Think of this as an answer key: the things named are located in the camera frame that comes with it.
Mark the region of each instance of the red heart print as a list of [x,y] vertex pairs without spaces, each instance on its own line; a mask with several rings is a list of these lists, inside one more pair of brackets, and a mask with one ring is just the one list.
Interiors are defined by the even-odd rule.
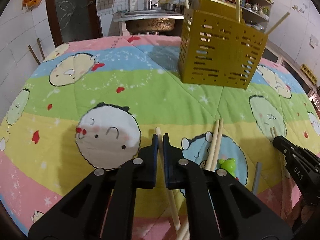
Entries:
[[117,93],[119,94],[119,93],[120,93],[121,91],[123,91],[123,90],[124,90],[124,87],[118,87],[116,91],[117,91]]
[[32,141],[35,142],[35,144],[37,144],[39,140],[40,140],[40,136],[39,136],[39,130],[38,130],[33,133]]
[[104,63],[97,63],[92,67],[91,71],[96,71],[99,67],[103,67],[104,65]]
[[134,36],[132,36],[132,37],[130,37],[129,39],[127,39],[127,41],[132,42],[132,41],[138,41],[138,40],[140,40],[140,39],[141,39],[140,37],[134,37]]

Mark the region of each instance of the white star print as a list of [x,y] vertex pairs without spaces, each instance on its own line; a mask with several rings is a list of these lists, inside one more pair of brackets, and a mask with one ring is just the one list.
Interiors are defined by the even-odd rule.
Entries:
[[201,96],[200,98],[200,102],[205,102],[206,104],[208,104],[208,99],[205,96]]
[[193,92],[196,90],[196,88],[193,85],[191,85],[191,86],[189,86],[188,90],[191,90]]
[[54,124],[55,124],[56,126],[58,126],[59,123],[60,123],[60,119],[59,119],[59,118],[56,118],[56,121],[54,122]]
[[50,197],[45,197],[44,201],[45,201],[45,206],[49,206],[50,204],[52,204],[52,202],[50,201]]
[[272,199],[275,197],[275,195],[273,195],[273,192],[271,189],[268,190],[268,196],[266,197],[268,202],[271,202]]

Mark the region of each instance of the soap bottle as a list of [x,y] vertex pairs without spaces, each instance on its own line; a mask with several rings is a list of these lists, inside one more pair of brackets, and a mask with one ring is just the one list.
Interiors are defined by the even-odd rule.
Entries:
[[129,0],[130,11],[138,10],[138,0]]

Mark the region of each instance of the white tile wall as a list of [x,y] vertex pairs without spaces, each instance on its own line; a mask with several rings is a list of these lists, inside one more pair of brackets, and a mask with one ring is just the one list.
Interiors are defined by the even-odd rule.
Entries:
[[273,0],[268,28],[287,11],[290,16],[270,35],[269,40],[284,50],[299,65],[305,63],[314,70],[320,84],[320,46],[309,45],[310,36],[320,40],[320,14],[311,0]]
[[28,45],[40,61],[38,37],[45,56],[54,50],[45,0],[32,11],[21,10],[21,3],[22,0],[10,0],[0,16],[0,121],[38,67]]

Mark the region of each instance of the slot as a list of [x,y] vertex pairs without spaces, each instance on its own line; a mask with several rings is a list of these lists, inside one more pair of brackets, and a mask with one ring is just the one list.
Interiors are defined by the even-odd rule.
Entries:
[[227,30],[225,30],[225,29],[221,29],[220,32],[222,32],[222,33],[227,33],[227,34],[231,34],[230,31],[227,31]]
[[245,42],[243,42],[243,41],[241,42],[241,44],[242,44],[242,45],[244,45],[244,46],[246,46],[246,47],[248,47],[248,48],[249,48],[249,47],[252,47],[252,45],[251,45],[251,44],[249,44],[249,43],[245,43]]
[[196,56],[196,58],[212,60],[211,57],[205,57],[205,56]]
[[202,28],[212,29],[212,26],[211,26],[211,25],[203,24],[203,25],[202,25]]
[[208,54],[208,52],[205,50],[197,50],[197,53],[198,54]]
[[249,39],[249,38],[247,38],[247,37],[244,37],[244,36],[242,36],[242,39],[244,39],[244,40],[246,40],[246,41],[248,41],[248,42],[251,41],[251,39]]
[[203,67],[194,67],[193,69],[196,69],[196,70],[205,70],[205,71],[214,71],[214,72],[219,72],[219,70],[216,70],[216,69],[203,68]]

